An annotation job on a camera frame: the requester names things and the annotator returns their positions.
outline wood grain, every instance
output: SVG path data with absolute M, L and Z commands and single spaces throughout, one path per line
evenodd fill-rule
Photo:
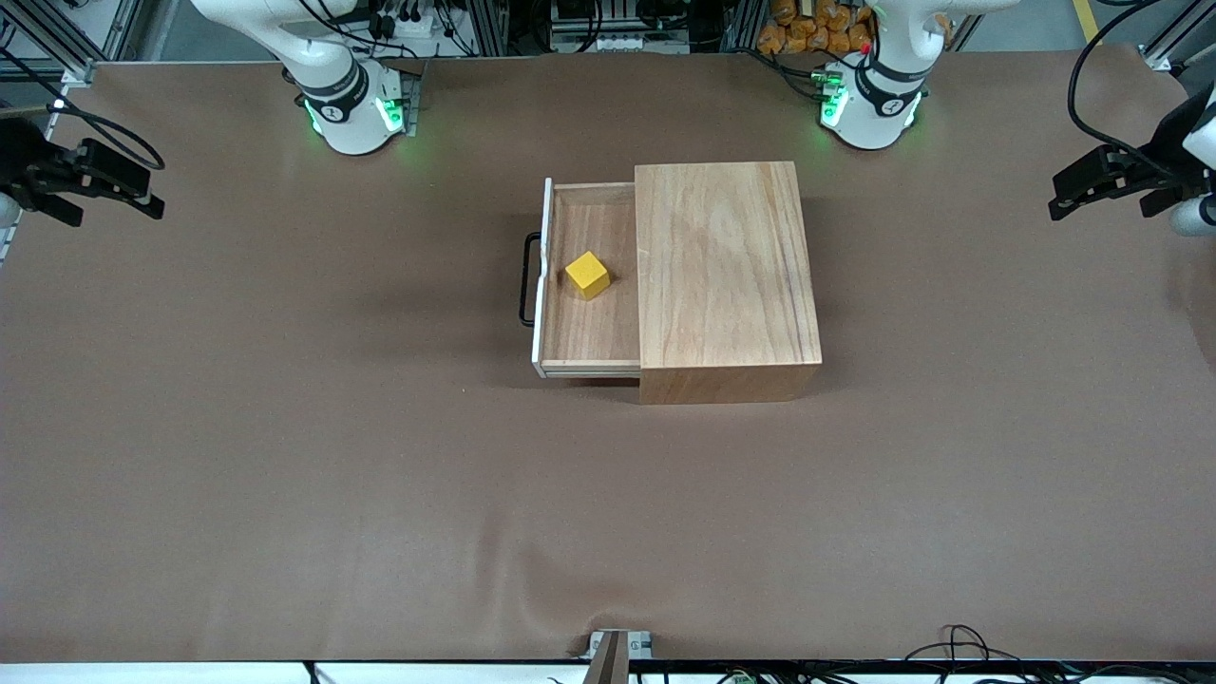
M 635 181 L 643 376 L 820 363 L 792 162 L 643 166 Z
M 634 184 L 554 185 L 540 365 L 546 375 L 636 377 L 637 241 Z M 612 285 L 590 302 L 563 268 L 590 250 Z
M 817 365 L 646 369 L 643 404 L 789 402 L 803 393 Z

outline cable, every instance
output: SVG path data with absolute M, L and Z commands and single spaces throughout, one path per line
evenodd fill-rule
M 330 21 L 326 21 L 323 17 L 321 17 L 321 15 L 316 13 L 316 10 L 314 10 L 313 6 L 308 4 L 308 0 L 299 0 L 299 4 L 305 10 L 308 10 L 308 13 L 313 15 L 313 18 L 320 22 L 321 26 L 332 30 L 333 33 L 337 33 L 338 35 L 343 35 L 358 43 L 362 43 L 364 45 L 370 45 L 371 47 L 388 47 L 392 50 L 401 50 L 402 52 L 409 52 L 410 56 L 413 57 L 415 60 L 418 58 L 418 54 L 406 47 L 405 45 L 394 45 L 392 43 L 382 43 L 379 40 L 368 40 L 366 38 L 355 35 L 348 32 L 347 29 L 339 27 L 337 23 L 334 23 L 337 18 L 333 16 L 332 12 L 330 12 L 330 9 L 325 6 L 325 0 L 317 0 L 317 4 L 321 5 L 321 10 L 326 13 L 326 16 L 330 17 Z
M 69 100 L 67 95 L 61 94 L 54 85 L 47 83 L 45 78 L 39 75 L 38 72 L 29 68 L 29 66 L 26 65 L 24 61 L 22 61 L 19 57 L 16 57 L 12 52 L 10 52 L 7 47 L 0 47 L 0 55 L 2 55 L 5 60 L 9 60 L 13 65 L 16 65 L 17 68 L 19 68 L 22 72 L 26 73 L 26 75 L 38 82 L 38 84 L 41 85 L 44 90 L 55 96 L 55 101 L 63 102 L 62 106 L 55 106 L 54 103 L 47 105 L 46 106 L 47 112 L 57 114 L 67 114 L 69 117 L 77 117 L 79 119 L 83 119 L 85 123 L 89 124 L 90 128 L 97 131 L 98 135 L 105 138 L 106 141 L 113 145 L 119 152 L 126 155 L 140 166 L 147 167 L 152 170 L 164 169 L 164 157 L 162 157 L 161 153 L 157 152 L 156 147 L 153 147 L 152 144 L 140 138 L 137 134 L 135 134 L 135 131 L 111 119 L 100 117 L 97 114 L 94 114 L 92 112 L 86 112 L 80 107 L 75 106 L 75 103 L 72 102 L 72 100 Z M 147 152 L 151 159 L 133 150 L 129 145 L 116 138 L 114 134 L 107 129 L 114 130 L 125 136 L 131 142 L 135 142 L 135 145 L 137 145 L 145 152 Z
M 596 44 L 599 38 L 599 29 L 604 26 L 604 9 L 599 0 L 587 0 L 591 2 L 591 11 L 587 12 L 587 39 L 582 41 L 575 52 L 586 52 L 587 47 Z
M 824 101 L 828 100 L 828 97 L 826 95 L 823 95 L 822 92 L 814 92 L 814 91 L 810 91 L 810 90 L 803 90 L 798 85 L 798 83 L 794 80 L 794 77 L 789 75 L 788 73 L 786 73 L 786 72 L 777 72 L 777 73 L 781 74 L 781 79 L 786 82 L 786 85 L 788 85 L 790 90 L 793 90 L 794 92 L 798 92 L 803 97 L 806 97 L 807 100 L 811 100 L 814 102 L 824 102 Z
M 753 50 L 751 47 L 731 47 L 726 52 L 727 54 L 739 52 L 742 55 L 748 55 L 748 56 L 753 57 L 754 60 L 758 60 L 761 65 L 769 67 L 770 69 L 773 69 L 773 71 L 777 71 L 777 72 L 782 72 L 782 73 L 787 73 L 787 74 L 796 77 L 796 78 L 811 78 L 811 73 L 812 72 L 806 72 L 806 71 L 801 71 L 801 69 L 795 69 L 793 67 L 787 67 L 786 65 L 782 65 L 781 62 L 778 62 L 776 57 L 765 57 L 759 51 Z M 845 62 L 844 57 L 841 57 L 840 55 L 837 55 L 835 52 L 829 52 L 827 50 L 821 50 L 818 47 L 814 47 L 814 49 L 809 50 L 809 52 L 823 52 L 824 55 L 832 57 L 833 60 L 837 60 L 839 63 L 844 65 L 845 67 L 848 67 L 850 69 L 856 69 L 857 67 L 861 66 L 861 62 L 857 62 L 856 65 L 850 65 L 849 62 Z
M 529 23 L 531 24 L 529 27 L 529 30 L 533 34 L 533 40 L 536 43 L 536 47 L 541 52 L 552 52 L 553 49 L 550 47 L 548 40 L 545 39 L 544 37 L 541 37 L 540 30 L 539 30 L 540 29 L 539 24 L 545 23 L 545 21 L 546 21 L 544 17 L 539 17 L 540 10 L 541 10 L 541 6 L 544 5 L 544 2 L 545 2 L 545 0 L 533 0 L 531 16 L 528 17 L 529 18 Z
M 1122 23 L 1127 17 L 1139 12 L 1141 10 L 1152 7 L 1153 5 L 1156 5 L 1161 0 L 1139 0 L 1136 5 L 1122 11 L 1118 17 L 1110 19 L 1110 23 L 1102 27 L 1098 30 L 1098 33 L 1096 33 L 1093 38 L 1090 39 L 1090 43 L 1086 44 L 1085 49 L 1081 50 L 1081 54 L 1077 56 L 1076 63 L 1073 66 L 1073 73 L 1068 79 L 1068 116 L 1070 119 L 1073 119 L 1073 124 L 1076 125 L 1079 129 L 1081 129 L 1081 131 L 1088 135 L 1090 138 L 1111 145 L 1118 150 L 1135 157 L 1138 162 L 1148 166 L 1149 168 L 1152 168 L 1153 170 L 1155 170 L 1166 179 L 1173 179 L 1175 178 L 1173 172 L 1154 162 L 1148 157 L 1148 155 L 1141 152 L 1136 147 L 1132 147 L 1127 142 L 1124 142 L 1122 140 L 1115 138 L 1114 135 L 1103 133 L 1097 128 L 1093 128 L 1092 125 L 1085 123 L 1081 119 L 1081 116 L 1076 112 L 1076 82 L 1077 78 L 1081 75 L 1081 67 L 1085 66 L 1085 61 L 1090 57 L 1090 54 L 1093 52 L 1093 49 L 1097 47 L 1098 43 L 1102 43 L 1102 39 L 1105 38 L 1107 34 L 1111 32 L 1111 29 Z
M 948 635 L 948 638 L 950 638 L 950 660 L 955 660 L 955 634 L 957 632 L 966 632 L 966 633 L 970 634 L 972 637 L 974 637 L 975 640 L 979 641 L 980 649 L 984 650 L 984 660 L 989 660 L 987 641 L 984 640 L 984 637 L 980 635 L 979 632 L 976 632 L 975 629 L 973 629 L 973 628 L 970 628 L 970 627 L 968 627 L 966 624 L 947 624 L 946 627 L 950 628 L 950 635 Z
M 309 684 L 321 684 L 321 677 L 316 672 L 316 661 L 304 661 L 304 672 L 308 673 Z
M 1167 680 L 1172 682 L 1173 684 L 1193 684 L 1186 677 L 1182 677 L 1181 674 L 1170 672 L 1167 669 L 1155 669 L 1155 668 L 1148 668 L 1148 667 L 1139 667 L 1139 666 L 1135 666 L 1135 665 L 1108 665 L 1108 666 L 1104 666 L 1104 667 L 1099 667 L 1098 669 L 1094 669 L 1093 672 L 1090 672 L 1090 673 L 1086 673 L 1086 674 L 1079 674 L 1077 677 L 1073 677 L 1073 678 L 1069 678 L 1068 675 L 1060 675 L 1060 682 L 1064 683 L 1064 684 L 1080 684 L 1081 682 L 1085 682 L 1086 679 L 1090 679 L 1092 677 L 1099 677 L 1099 675 L 1103 675 L 1103 674 L 1121 674 L 1121 675 L 1131 675 L 1131 677 L 1152 677 L 1152 678 L 1156 678 L 1156 679 L 1167 679 Z
M 460 30 L 456 28 L 456 21 L 452 18 L 452 9 L 447 5 L 447 0 L 435 0 L 435 16 L 439 18 L 439 24 L 444 28 L 444 35 L 447 35 L 447 33 L 451 32 L 449 38 L 451 38 L 456 47 L 458 47 L 465 56 L 475 57 L 477 51 L 465 43 L 465 39 L 460 35 Z
M 1019 658 L 1018 656 L 1015 656 L 1015 655 L 1013 655 L 1010 652 L 1002 651 L 1000 649 L 993 649 L 993 647 L 991 647 L 991 646 L 989 646 L 989 645 L 986 645 L 986 644 L 984 644 L 981 641 L 953 641 L 953 640 L 951 640 L 951 641 L 936 641 L 934 644 L 928 644 L 925 646 L 921 646 L 919 649 L 917 649 L 917 650 L 910 652 L 908 655 L 903 656 L 903 660 L 912 660 L 917 655 L 923 654 L 924 651 L 928 651 L 930 649 L 941 649 L 941 647 L 947 647 L 947 646 L 951 649 L 951 652 L 953 652 L 952 650 L 955 649 L 955 646 L 975 646 L 976 649 L 980 650 L 980 652 L 985 654 L 985 658 L 984 660 L 987 660 L 991 654 L 996 654 L 996 655 L 998 655 L 998 656 L 1001 656 L 1003 658 L 1008 658 L 1008 660 L 1021 660 L 1021 658 Z

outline metal bracket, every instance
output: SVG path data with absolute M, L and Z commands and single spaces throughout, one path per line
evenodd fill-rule
M 413 138 L 418 134 L 418 108 L 422 105 L 422 74 L 401 73 L 401 99 L 407 102 L 404 131 L 406 136 Z
M 587 640 L 587 652 L 582 657 L 593 657 L 603 638 L 612 633 L 619 633 L 625 637 L 625 646 L 629 649 L 630 660 L 652 660 L 654 657 L 651 654 L 651 633 L 630 632 L 627 629 L 601 629 L 592 632 L 591 639 Z
M 1216 0 L 1192 0 L 1161 33 L 1139 46 L 1144 62 L 1158 72 L 1170 71 L 1171 62 L 1183 62 L 1187 55 L 1176 55 L 1178 46 L 1212 16 L 1216 16 Z
M 587 656 L 591 666 L 582 684 L 627 684 L 630 658 L 651 655 L 651 633 L 627 629 L 602 629 L 591 634 Z
M 50 67 L 56 78 L 67 71 L 77 79 L 88 82 L 92 63 L 107 58 L 101 47 L 50 0 L 10 0 L 4 4 L 2 13 L 50 57 L 51 65 L 62 65 L 62 68 Z M 43 73 L 45 61 L 30 62 L 36 62 L 30 66 Z

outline drawer handle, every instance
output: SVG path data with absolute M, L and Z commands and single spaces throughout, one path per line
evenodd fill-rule
M 519 280 L 519 323 L 522 323 L 524 327 L 536 325 L 536 320 L 534 318 L 528 318 L 528 262 L 531 260 L 529 257 L 531 257 L 533 242 L 540 242 L 540 231 L 529 232 L 528 237 L 524 237 L 524 268 L 523 275 Z

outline yellow cube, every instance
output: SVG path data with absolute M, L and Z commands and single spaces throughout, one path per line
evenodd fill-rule
M 565 267 L 565 275 L 584 299 L 593 299 L 596 295 L 608 288 L 608 269 L 591 252 L 586 252 Z

